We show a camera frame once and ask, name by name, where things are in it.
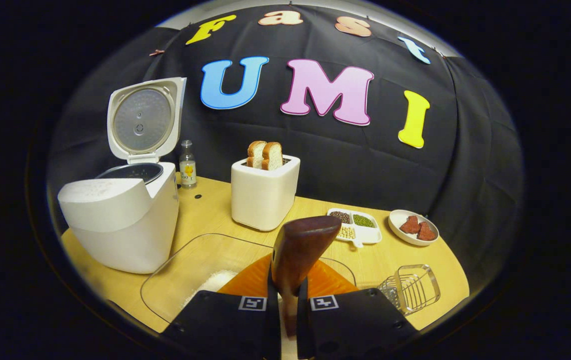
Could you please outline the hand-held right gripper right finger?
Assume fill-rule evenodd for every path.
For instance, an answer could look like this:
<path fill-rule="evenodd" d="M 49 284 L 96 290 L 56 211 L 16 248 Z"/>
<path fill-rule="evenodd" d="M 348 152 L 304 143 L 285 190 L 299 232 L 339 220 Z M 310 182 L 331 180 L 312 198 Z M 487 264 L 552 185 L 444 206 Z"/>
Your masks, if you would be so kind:
<path fill-rule="evenodd" d="M 419 332 L 377 288 L 358 289 L 318 260 L 299 288 L 300 360 L 393 360 Z"/>

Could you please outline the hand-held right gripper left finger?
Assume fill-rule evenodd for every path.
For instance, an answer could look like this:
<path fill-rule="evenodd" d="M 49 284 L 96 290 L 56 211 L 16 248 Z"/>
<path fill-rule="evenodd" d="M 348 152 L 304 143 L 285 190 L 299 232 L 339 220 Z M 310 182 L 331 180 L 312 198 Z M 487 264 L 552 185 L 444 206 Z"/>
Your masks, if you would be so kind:
<path fill-rule="evenodd" d="M 267 254 L 219 291 L 197 291 L 161 336 L 190 360 L 279 360 L 278 295 Z"/>

